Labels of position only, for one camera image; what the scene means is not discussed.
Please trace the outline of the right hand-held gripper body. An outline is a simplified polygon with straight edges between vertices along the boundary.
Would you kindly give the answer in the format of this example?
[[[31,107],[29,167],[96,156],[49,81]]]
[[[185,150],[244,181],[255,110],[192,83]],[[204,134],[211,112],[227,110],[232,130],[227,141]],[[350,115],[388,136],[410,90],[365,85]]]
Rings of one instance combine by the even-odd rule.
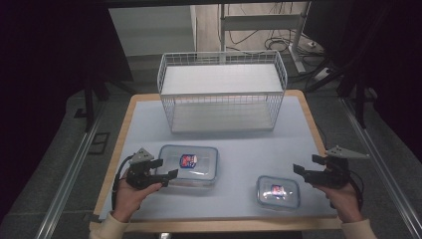
[[[338,145],[328,149],[323,157],[327,158],[327,164],[324,165],[324,170],[310,170],[313,176],[311,181],[307,183],[333,189],[343,188],[351,181],[351,171],[348,166],[350,159],[369,159],[368,154],[356,152]]]

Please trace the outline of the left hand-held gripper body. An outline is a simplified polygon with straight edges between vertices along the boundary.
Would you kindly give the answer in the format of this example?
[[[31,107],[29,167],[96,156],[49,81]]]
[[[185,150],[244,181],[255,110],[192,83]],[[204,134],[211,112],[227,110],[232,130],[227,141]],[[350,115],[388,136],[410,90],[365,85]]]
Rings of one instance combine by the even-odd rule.
[[[147,167],[150,160],[155,160],[154,156],[143,147],[131,158],[126,175],[126,182],[131,187],[142,190],[152,184],[160,183],[159,175],[150,174],[151,169]]]

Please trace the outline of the small clear food container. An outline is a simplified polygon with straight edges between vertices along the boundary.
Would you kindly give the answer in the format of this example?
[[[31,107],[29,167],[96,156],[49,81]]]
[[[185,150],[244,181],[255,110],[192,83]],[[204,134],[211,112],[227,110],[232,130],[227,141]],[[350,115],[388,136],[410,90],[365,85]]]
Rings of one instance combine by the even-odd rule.
[[[300,207],[299,185],[291,179],[262,175],[256,183],[257,201],[267,208],[295,210]]]

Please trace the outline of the large clear food container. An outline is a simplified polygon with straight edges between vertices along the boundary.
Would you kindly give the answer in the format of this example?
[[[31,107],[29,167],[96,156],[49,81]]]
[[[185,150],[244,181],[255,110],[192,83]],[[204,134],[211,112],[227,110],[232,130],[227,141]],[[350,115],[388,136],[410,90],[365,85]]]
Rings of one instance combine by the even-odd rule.
[[[155,169],[156,174],[178,170],[177,177],[170,180],[172,185],[207,187],[217,177],[219,151],[215,147],[167,144],[158,158],[163,164]]]

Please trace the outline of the white wire storage rack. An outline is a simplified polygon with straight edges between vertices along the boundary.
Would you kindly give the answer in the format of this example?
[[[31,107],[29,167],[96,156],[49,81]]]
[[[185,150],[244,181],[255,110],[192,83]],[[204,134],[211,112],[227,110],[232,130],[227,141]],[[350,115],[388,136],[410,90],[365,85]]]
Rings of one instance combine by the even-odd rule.
[[[157,76],[174,133],[271,130],[287,83],[277,51],[168,53]]]

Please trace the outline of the person's left hand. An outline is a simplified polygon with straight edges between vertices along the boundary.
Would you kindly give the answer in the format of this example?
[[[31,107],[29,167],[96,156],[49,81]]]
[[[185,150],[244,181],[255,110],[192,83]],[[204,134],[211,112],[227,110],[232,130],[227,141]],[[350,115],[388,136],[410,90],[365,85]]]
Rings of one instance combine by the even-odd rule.
[[[145,189],[137,190],[126,182],[127,172],[118,181],[115,206],[110,215],[121,223],[128,223],[135,211],[140,208],[142,201],[150,194],[158,191],[161,183],[155,183]]]

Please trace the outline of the person's right hand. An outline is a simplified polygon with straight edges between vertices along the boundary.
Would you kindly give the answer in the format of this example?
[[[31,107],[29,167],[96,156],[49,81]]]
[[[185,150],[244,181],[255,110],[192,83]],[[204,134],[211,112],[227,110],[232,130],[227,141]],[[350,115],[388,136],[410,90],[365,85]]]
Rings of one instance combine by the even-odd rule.
[[[358,207],[355,189],[349,183],[340,189],[321,185],[315,185],[315,188],[322,191],[332,203],[341,222],[354,223],[364,220]]]

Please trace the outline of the light blue table mat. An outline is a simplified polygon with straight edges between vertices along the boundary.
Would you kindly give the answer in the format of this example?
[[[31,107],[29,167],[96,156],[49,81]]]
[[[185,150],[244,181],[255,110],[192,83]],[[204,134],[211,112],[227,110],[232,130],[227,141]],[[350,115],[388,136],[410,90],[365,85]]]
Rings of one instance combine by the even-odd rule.
[[[128,133],[118,160],[140,148],[159,155],[166,144],[211,146],[218,149],[217,176],[210,187],[169,185],[148,196],[134,213],[134,220],[228,219],[268,217],[333,217],[324,194],[293,171],[293,165],[310,170],[322,167],[312,162],[319,153],[302,100],[286,96],[272,131],[219,132],[208,135],[176,134],[169,129],[160,101],[136,102]],[[300,188],[297,209],[272,210],[257,201],[256,182],[269,175],[292,179]]]

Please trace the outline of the black metal stand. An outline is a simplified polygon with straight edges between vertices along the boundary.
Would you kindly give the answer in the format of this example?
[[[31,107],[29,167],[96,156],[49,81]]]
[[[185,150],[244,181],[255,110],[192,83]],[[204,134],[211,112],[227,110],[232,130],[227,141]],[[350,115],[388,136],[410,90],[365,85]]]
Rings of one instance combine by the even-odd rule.
[[[364,103],[365,103],[365,77],[364,72],[359,68],[348,69],[341,80],[337,94],[344,98],[351,94],[351,91],[355,90],[354,98],[354,115],[357,122],[362,128],[366,128],[364,122]]]
[[[87,118],[86,131],[90,131],[95,121],[93,96],[96,96],[100,102],[104,102],[109,98],[109,91],[106,88],[105,82],[97,76],[86,76],[84,84]]]

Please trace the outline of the white power strip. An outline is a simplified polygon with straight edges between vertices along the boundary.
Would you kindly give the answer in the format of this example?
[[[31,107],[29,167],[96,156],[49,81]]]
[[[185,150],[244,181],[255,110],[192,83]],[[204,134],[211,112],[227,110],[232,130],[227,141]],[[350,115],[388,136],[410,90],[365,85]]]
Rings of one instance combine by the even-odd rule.
[[[332,72],[332,69],[323,68],[319,73],[316,74],[316,76],[314,77],[314,80],[318,82],[324,79],[325,77],[327,77],[331,72]]]

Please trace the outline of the white cabinet panel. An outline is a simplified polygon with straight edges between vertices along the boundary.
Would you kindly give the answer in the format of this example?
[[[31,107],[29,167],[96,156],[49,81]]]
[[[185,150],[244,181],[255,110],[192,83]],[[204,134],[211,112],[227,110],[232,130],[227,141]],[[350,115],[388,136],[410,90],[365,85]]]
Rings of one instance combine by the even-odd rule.
[[[127,57],[194,52],[194,6],[112,8],[108,10]]]

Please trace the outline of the aluminium floor rail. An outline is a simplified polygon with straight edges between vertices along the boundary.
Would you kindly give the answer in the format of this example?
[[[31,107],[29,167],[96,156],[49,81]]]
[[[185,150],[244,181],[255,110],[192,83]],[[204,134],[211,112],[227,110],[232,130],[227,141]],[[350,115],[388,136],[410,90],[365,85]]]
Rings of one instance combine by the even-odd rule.
[[[393,174],[384,161],[384,157],[381,155],[373,142],[368,130],[363,128],[355,118],[352,103],[345,99],[339,99],[339,101],[341,102],[357,136],[369,153],[370,161],[374,165],[376,172],[386,187],[390,198],[396,206],[412,238],[422,239],[422,220],[415,211],[414,207],[411,205],[407,196],[404,194],[403,190],[399,187],[399,184],[393,177]]]
[[[101,123],[104,111],[106,108],[106,102],[100,102],[95,110],[94,122],[91,128],[84,134],[82,142],[80,143],[78,150],[71,160],[71,163],[62,178],[62,181],[58,187],[58,190],[50,204],[47,213],[40,224],[40,227],[34,237],[34,239],[51,239],[54,231],[58,225],[60,217],[67,204],[69,196],[75,185],[80,170],[85,162],[91,143],[97,133],[98,127]]]

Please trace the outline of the white metal desk frame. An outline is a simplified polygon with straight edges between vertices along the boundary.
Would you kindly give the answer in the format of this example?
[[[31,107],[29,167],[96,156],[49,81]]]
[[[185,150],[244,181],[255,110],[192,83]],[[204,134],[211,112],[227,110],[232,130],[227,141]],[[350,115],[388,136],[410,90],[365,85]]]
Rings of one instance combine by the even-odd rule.
[[[296,35],[293,42],[288,45],[288,50],[298,73],[304,74],[306,69],[299,56],[298,46],[310,6],[311,2],[306,2],[299,14],[230,16],[226,14],[225,4],[221,4],[219,21],[220,50],[226,50],[225,39],[227,31],[295,30]]]

